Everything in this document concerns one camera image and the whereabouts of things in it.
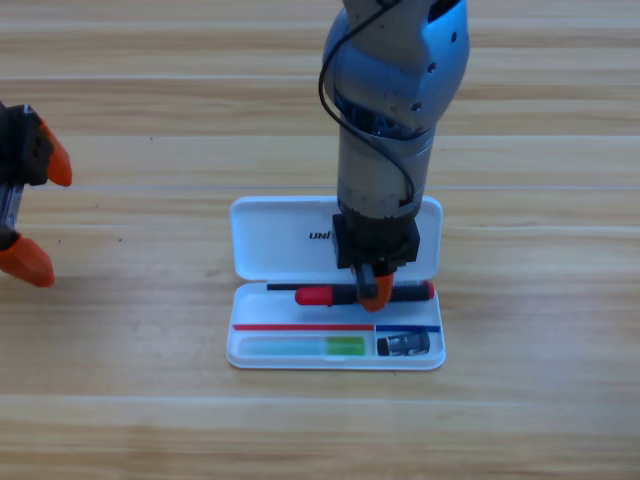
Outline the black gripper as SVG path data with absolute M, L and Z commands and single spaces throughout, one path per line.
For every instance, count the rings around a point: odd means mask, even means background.
M 389 303 L 395 271 L 418 256 L 414 215 L 373 219 L 353 212 L 334 214 L 332 239 L 336 266 L 354 267 L 357 302 L 367 312 Z
M 70 157 L 30 105 L 1 105 L 1 271 L 39 288 L 54 283 L 51 260 L 15 232 L 25 185 L 72 183 Z

